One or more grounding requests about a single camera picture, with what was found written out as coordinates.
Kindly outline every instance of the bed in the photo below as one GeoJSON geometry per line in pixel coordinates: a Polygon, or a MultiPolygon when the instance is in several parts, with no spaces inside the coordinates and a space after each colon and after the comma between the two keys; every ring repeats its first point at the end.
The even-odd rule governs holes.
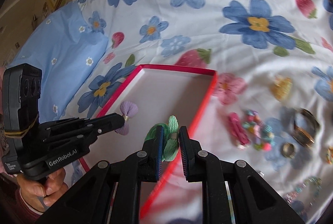
{"type": "MultiPolygon", "coordinates": [[[[325,161],[333,144],[332,13],[330,0],[75,0],[38,27],[10,66],[43,69],[41,122],[96,116],[134,65],[217,70],[218,86],[193,138],[222,160],[244,159],[281,196],[320,178],[318,195],[309,183],[291,203],[315,223],[333,198],[332,166],[325,161]],[[270,90],[276,75],[293,81],[282,102],[270,90]],[[321,125],[312,150],[288,134],[297,108],[321,125]],[[272,126],[270,151],[234,146],[226,116],[245,109],[272,126]],[[296,147],[293,159],[281,155],[284,143],[296,147]]],[[[186,183],[179,159],[173,165],[141,211],[141,223],[201,223],[201,185],[186,183]]],[[[73,167],[79,177],[78,164],[73,167]]]]}

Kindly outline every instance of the white flower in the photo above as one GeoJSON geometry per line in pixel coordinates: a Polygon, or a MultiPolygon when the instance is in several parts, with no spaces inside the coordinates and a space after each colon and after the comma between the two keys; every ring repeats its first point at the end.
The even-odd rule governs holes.
{"type": "Polygon", "coordinates": [[[94,63],[93,58],[88,57],[88,59],[86,59],[86,65],[92,66],[93,63],[94,63]]]}
{"type": "Polygon", "coordinates": [[[55,114],[58,114],[58,106],[53,105],[53,112],[54,112],[55,114]]]}

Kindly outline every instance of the bed sheet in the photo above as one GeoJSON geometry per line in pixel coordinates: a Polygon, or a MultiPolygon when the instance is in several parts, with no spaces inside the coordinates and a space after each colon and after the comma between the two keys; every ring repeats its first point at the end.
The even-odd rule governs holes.
{"type": "MultiPolygon", "coordinates": [[[[325,162],[327,148],[333,144],[333,6],[328,0],[78,3],[89,26],[110,41],[94,72],[67,106],[65,118],[97,114],[134,64],[215,69],[218,87],[194,139],[222,160],[246,160],[264,173],[264,179],[280,195],[293,191],[310,176],[321,178],[322,190],[310,210],[301,213],[312,201],[311,187],[294,204],[307,223],[320,217],[333,197],[332,166],[325,162]],[[269,89],[277,74],[293,80],[291,93],[282,103],[269,89]],[[226,115],[232,111],[241,115],[248,108],[273,126],[276,145],[270,152],[252,146],[239,150],[233,145],[225,127],[226,115]],[[302,149],[287,134],[289,122],[285,119],[293,108],[311,111],[321,124],[312,150],[302,149]],[[280,154],[284,142],[297,147],[294,159],[280,154]]],[[[201,186],[186,183],[179,161],[140,222],[197,223],[200,211],[201,186]]]]}

